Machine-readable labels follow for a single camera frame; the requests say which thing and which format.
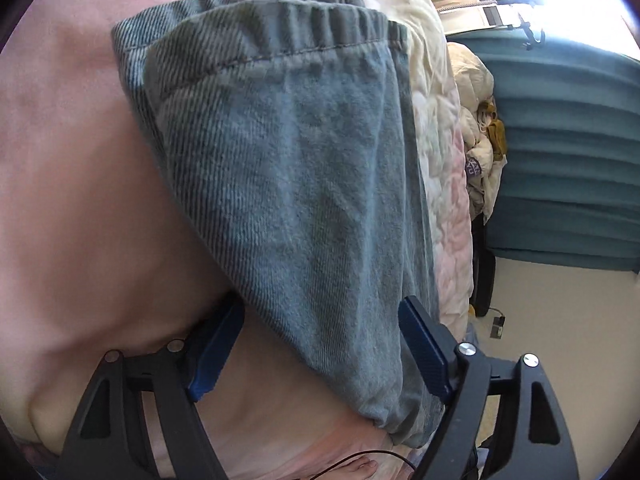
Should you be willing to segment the blue denim jeans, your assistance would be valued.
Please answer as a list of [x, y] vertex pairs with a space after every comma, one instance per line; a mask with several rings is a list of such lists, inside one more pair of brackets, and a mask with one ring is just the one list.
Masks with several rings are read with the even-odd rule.
[[176, 202], [232, 286], [397, 443], [439, 419], [398, 327], [438, 309], [407, 32], [363, 0], [180, 0], [112, 31]]

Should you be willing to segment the metal clothes rack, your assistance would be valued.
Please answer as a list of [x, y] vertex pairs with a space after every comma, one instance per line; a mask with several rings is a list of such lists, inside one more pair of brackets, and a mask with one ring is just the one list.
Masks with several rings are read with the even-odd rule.
[[[523, 6], [535, 10], [544, 4], [544, 0], [432, 0], [439, 15], [460, 13], [469, 9], [482, 9], [488, 29], [520, 30], [525, 35], [523, 47], [526, 51], [540, 49], [546, 44], [547, 36], [541, 27], [535, 32], [532, 21], [527, 19], [528, 11], [523, 13]], [[500, 10], [515, 8], [514, 13], [518, 22], [507, 23], [500, 14]]]

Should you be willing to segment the pastel tie-dye duvet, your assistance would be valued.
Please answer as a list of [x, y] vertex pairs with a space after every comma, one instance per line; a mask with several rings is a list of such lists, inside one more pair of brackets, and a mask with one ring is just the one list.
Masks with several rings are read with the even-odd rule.
[[[35, 0], [1, 57], [1, 414], [52, 472], [111, 342], [155, 348], [224, 288], [170, 202], [118, 81], [112, 27], [174, 0]], [[430, 0], [366, 0], [409, 29], [446, 321], [471, 283], [454, 81]]]

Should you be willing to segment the teal curtain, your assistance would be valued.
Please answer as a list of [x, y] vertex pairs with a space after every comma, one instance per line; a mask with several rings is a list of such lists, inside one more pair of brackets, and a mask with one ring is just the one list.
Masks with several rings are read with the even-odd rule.
[[487, 245], [511, 260], [639, 270], [639, 63], [551, 37], [526, 49], [518, 32], [450, 36], [494, 76], [506, 126]]

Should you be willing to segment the mustard yellow garment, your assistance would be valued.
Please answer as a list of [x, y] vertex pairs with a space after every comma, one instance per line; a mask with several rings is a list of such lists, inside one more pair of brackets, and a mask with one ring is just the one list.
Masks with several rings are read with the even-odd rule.
[[498, 116], [498, 110], [494, 101], [480, 102], [477, 110], [477, 120], [480, 130], [489, 140], [495, 160], [503, 160], [508, 151], [506, 144], [506, 127]]

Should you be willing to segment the cream puffy jacket pile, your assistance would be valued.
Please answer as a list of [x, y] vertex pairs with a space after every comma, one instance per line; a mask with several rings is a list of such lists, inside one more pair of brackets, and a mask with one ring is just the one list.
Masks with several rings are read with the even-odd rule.
[[492, 147], [480, 130], [477, 110], [480, 102], [494, 101], [495, 78], [483, 61], [468, 47], [448, 42], [448, 54], [460, 99], [460, 125], [465, 152], [466, 189], [471, 202], [471, 219], [487, 223], [494, 213], [503, 168], [508, 160], [495, 160]]

